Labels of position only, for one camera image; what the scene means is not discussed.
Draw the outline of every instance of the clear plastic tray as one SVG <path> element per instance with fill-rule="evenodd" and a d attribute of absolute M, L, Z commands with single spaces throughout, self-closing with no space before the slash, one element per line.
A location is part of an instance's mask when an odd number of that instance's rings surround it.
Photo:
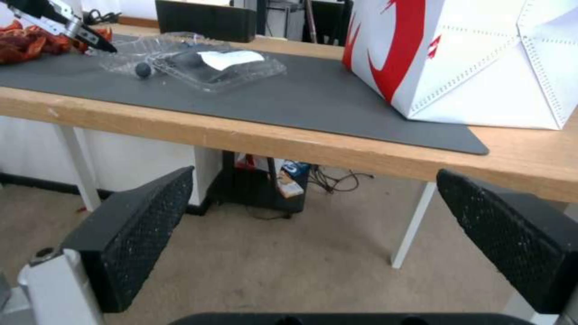
<path fill-rule="evenodd" d="M 195 33 L 167 33 L 113 44 L 118 50 L 116 54 L 101 51 L 91 53 L 99 57 L 100 66 L 107 71 L 136 77 L 136 66 L 144 62 L 156 73 L 167 73 L 203 91 L 223 91 L 286 71 L 282 63 L 264 53 L 259 53 L 262 61 L 235 64 L 222 70 L 212 68 L 198 53 L 233 53 L 244 50 Z"/>

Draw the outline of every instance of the red fabric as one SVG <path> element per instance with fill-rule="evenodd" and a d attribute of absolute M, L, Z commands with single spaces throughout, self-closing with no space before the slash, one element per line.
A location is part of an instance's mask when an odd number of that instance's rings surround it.
<path fill-rule="evenodd" d="M 106 40 L 112 40 L 112 29 L 96 29 Z M 14 64 L 34 60 L 42 53 L 62 54 L 70 52 L 72 47 L 84 53 L 88 46 L 64 35 L 54 36 L 38 26 L 23 29 L 15 20 L 7 27 L 0 27 L 0 65 Z"/>

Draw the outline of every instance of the black ball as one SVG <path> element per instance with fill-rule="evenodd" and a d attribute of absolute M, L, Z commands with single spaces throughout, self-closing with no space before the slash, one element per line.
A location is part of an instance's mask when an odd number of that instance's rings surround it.
<path fill-rule="evenodd" d="M 137 76 L 144 79 L 148 78 L 153 73 L 153 70 L 150 68 L 150 65 L 148 63 L 141 62 L 136 65 L 135 72 Z"/>

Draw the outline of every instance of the black cable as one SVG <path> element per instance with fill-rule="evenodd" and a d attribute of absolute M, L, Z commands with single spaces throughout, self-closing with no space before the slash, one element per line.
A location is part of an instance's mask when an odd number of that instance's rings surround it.
<path fill-rule="evenodd" d="M 370 175 L 367 173 L 354 173 L 352 170 L 349 170 L 349 174 L 347 174 L 341 178 L 335 178 L 335 177 L 329 176 L 326 173 L 324 173 L 321 170 L 321 167 L 319 167 L 318 165 L 312 166 L 311 169 L 312 170 L 309 174 L 309 180 L 307 182 L 321 187 L 329 194 L 333 194 L 335 192 L 352 192 L 352 191 L 355 191 L 360 186 L 359 176 L 364 176 L 364 177 L 368 177 L 371 179 L 375 178 L 375 176 L 373 176 L 373 175 Z M 355 181 L 355 185 L 353 187 L 351 187 L 349 189 L 338 188 L 338 185 L 340 183 L 342 183 L 343 181 L 345 181 L 349 178 L 353 178 L 353 180 Z"/>
<path fill-rule="evenodd" d="M 109 12 L 106 15 L 101 15 L 98 9 L 93 9 L 84 15 L 84 23 L 87 25 L 96 25 L 100 23 L 118 23 L 118 17 L 121 13 Z"/>
<path fill-rule="evenodd" d="M 269 31 L 269 36 L 273 37 L 273 32 L 271 31 L 271 27 L 269 27 L 269 5 L 270 4 L 271 4 L 271 0 L 267 0 L 267 5 L 265 6 L 265 26 L 267 27 L 267 30 Z"/>

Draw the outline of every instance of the red graphic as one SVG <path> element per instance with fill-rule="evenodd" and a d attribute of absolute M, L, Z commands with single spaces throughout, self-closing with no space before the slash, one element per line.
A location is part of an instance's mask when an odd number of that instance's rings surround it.
<path fill-rule="evenodd" d="M 430 48 L 433 47 L 433 50 L 431 50 L 431 51 L 428 53 L 428 57 L 429 57 L 429 58 L 434 58 L 434 57 L 435 57 L 435 53 L 438 51 L 438 45 L 439 45 L 439 41 L 440 41 L 441 38 L 442 38 L 442 36 L 439 35 L 436 39 L 433 40 L 433 42 L 431 42 L 431 43 L 429 44 L 429 47 L 430 47 Z"/>
<path fill-rule="evenodd" d="M 425 26 L 425 0 L 390 0 L 383 12 L 393 4 L 395 32 L 382 70 L 375 68 L 369 50 L 367 53 L 373 79 L 381 94 L 390 103 L 417 54 Z"/>
<path fill-rule="evenodd" d="M 380 12 L 380 14 L 384 13 L 387 9 L 389 9 L 391 6 L 393 6 L 396 2 L 398 2 L 398 0 L 389 0 L 389 2 L 387 2 L 387 6 L 385 8 L 383 8 L 383 10 Z"/>
<path fill-rule="evenodd" d="M 351 56 L 353 55 L 353 46 L 355 45 L 355 42 L 357 41 L 357 35 L 360 32 L 360 27 L 361 24 L 357 25 L 357 28 L 355 29 L 355 34 L 353 35 L 353 39 L 351 41 L 350 37 L 351 36 L 351 28 L 353 27 L 353 21 L 355 21 L 355 14 L 353 14 L 353 16 L 351 17 L 351 22 L 349 23 L 349 29 L 347 30 L 347 39 L 345 40 L 345 49 L 343 51 L 343 65 L 345 65 L 345 67 L 348 70 L 351 70 Z"/>

